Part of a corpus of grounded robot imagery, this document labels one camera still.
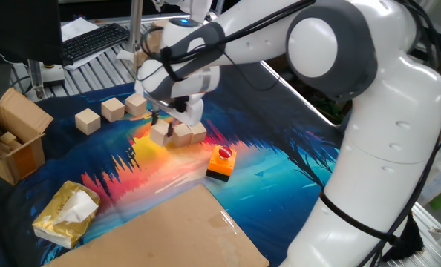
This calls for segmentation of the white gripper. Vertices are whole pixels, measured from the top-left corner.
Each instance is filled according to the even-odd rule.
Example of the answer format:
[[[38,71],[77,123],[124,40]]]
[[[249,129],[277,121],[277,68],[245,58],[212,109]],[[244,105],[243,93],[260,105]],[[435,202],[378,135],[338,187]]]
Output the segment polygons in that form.
[[[151,104],[151,125],[156,125],[159,119],[161,111],[169,114],[178,121],[188,125],[195,126],[201,120],[203,114],[203,100],[199,98],[198,100],[190,99],[187,102],[187,107],[184,112],[177,111],[175,108],[170,108],[167,102],[161,100],[155,100],[149,96],[142,87],[142,82],[136,81],[134,84],[135,93],[143,96]],[[170,121],[167,131],[167,137],[171,137],[174,133],[174,127],[176,122],[174,120]]]

